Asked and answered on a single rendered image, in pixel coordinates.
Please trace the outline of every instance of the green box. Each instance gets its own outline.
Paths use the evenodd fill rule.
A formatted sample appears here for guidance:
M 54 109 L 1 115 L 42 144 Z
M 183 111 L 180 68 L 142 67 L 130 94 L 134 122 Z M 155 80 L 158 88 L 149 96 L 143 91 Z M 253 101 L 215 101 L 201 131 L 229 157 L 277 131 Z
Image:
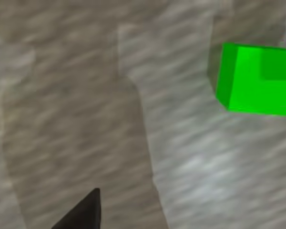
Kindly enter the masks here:
M 216 97 L 231 112 L 286 116 L 286 49 L 224 43 Z

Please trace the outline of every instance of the blurry textured background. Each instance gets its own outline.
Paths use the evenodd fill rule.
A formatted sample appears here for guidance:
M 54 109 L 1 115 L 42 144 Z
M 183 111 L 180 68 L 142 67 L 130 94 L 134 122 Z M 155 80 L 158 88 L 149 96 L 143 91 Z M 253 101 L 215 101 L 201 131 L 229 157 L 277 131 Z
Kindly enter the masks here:
M 286 46 L 286 2 L 223 2 L 0 0 L 0 229 L 95 187 L 104 229 L 286 229 L 286 118 L 209 81 L 223 41 Z

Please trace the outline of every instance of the gray ground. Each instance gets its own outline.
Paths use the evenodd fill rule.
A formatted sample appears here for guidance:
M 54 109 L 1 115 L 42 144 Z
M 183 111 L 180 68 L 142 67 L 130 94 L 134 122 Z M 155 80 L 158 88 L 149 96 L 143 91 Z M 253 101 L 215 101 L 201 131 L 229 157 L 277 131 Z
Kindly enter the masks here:
M 207 73 L 221 41 L 286 46 L 270 2 L 1 0 L 0 229 L 51 228 L 94 187 L 104 229 L 286 229 L 286 118 L 227 113 Z

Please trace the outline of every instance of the green cube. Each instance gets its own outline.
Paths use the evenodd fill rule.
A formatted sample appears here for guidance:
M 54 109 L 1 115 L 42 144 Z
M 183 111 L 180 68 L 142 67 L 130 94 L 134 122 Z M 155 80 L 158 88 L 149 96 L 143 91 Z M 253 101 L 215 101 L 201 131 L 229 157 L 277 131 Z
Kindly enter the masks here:
M 216 97 L 231 112 L 286 116 L 286 49 L 224 43 Z

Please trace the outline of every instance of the black pointed shape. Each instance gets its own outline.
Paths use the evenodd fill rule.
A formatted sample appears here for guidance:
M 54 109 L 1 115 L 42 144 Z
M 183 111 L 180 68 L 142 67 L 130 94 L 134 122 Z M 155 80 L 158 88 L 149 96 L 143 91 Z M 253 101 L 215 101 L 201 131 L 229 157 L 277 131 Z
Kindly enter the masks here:
M 52 229 L 100 229 L 101 228 L 101 191 L 95 188 Z

